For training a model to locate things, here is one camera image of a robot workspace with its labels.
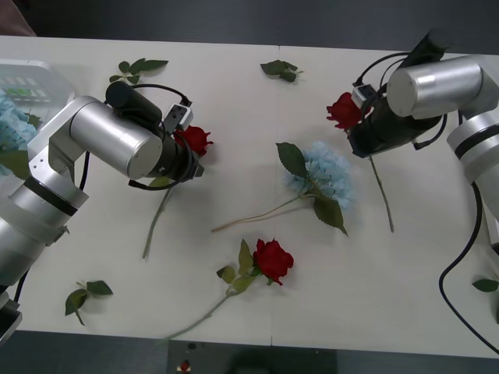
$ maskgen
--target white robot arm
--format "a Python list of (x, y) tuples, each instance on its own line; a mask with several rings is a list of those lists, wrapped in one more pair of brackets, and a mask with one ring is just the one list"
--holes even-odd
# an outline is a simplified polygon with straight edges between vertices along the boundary
[(165, 175), (184, 182), (203, 174), (189, 147), (171, 137), (192, 120), (185, 97), (164, 119), (126, 83), (113, 83), (106, 98), (112, 108), (79, 97), (45, 125), (28, 144), (30, 177), (0, 202), (0, 346), (22, 319), (6, 288), (67, 231), (66, 223), (88, 199), (74, 184), (74, 164), (85, 151), (132, 181)]

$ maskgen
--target plastic container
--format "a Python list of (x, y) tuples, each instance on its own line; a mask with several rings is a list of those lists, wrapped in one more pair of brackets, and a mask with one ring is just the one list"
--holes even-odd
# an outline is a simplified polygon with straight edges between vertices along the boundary
[(17, 107), (49, 122), (75, 96), (68, 80), (49, 64), (0, 59), (0, 90)]

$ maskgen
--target flower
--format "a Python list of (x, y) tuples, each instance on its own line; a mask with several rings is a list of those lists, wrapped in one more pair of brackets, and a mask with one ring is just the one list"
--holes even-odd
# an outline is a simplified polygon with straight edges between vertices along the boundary
[(208, 142), (208, 135), (211, 132), (204, 132), (202, 128), (189, 126), (186, 131), (176, 130), (173, 136), (178, 144), (183, 145), (183, 141), (176, 135), (182, 136), (191, 150), (199, 154), (200, 156), (204, 156), (206, 154), (206, 146), (208, 144), (213, 144), (213, 142)]
[(253, 258), (262, 274), (280, 285), (282, 282), (279, 277), (287, 275), (288, 269), (291, 269), (295, 262), (293, 256), (282, 249), (275, 239), (267, 244), (258, 239), (257, 250), (253, 254)]
[[(303, 151), (305, 167), (315, 187), (326, 197), (338, 201), (343, 210), (347, 210), (353, 201), (352, 179), (349, 162), (329, 149), (323, 142), (315, 142), (311, 150)], [(285, 182), (298, 192), (305, 192), (313, 187), (304, 178), (286, 173)]]
[(343, 93), (338, 101), (330, 107), (326, 107), (330, 121), (338, 121), (334, 127), (345, 131), (355, 126), (360, 121), (361, 111), (352, 100), (352, 94)]
[(28, 117), (14, 102), (0, 93), (0, 151), (26, 150), (27, 144), (37, 135)]

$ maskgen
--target black floor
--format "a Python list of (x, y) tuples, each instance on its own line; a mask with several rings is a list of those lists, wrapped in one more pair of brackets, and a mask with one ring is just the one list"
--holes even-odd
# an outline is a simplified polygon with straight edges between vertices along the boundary
[[(494, 0), (23, 0), (41, 37), (274, 44), (408, 50), (442, 27), (461, 53), (499, 55)], [(190, 352), (193, 374), (223, 374), (241, 347), (206, 344)], [(19, 331), (0, 349), (1, 374), (168, 374), (185, 358), (186, 343), (169, 349), (153, 340)], [(277, 357), (292, 357), (280, 350)], [(498, 373), (499, 362), (478, 358), (320, 351), (327, 374)]]
[(499, 55), (494, 0), (24, 1), (42, 37), (407, 50), (439, 26), (452, 51)]

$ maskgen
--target blue hydrangea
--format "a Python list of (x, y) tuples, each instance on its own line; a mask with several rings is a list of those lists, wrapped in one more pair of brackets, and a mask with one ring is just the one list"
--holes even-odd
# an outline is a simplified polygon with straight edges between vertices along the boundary
[[(26, 150), (27, 144), (37, 135), (28, 117), (14, 102), (0, 91), (0, 153), (8, 150)], [(0, 177), (12, 172), (0, 165)]]
[[(310, 178), (320, 191), (338, 201), (343, 210), (347, 210), (354, 197), (349, 162), (323, 142), (315, 142), (311, 150), (303, 151), (303, 156)], [(286, 172), (285, 182), (297, 192), (306, 192), (312, 186), (305, 179), (289, 172)]]

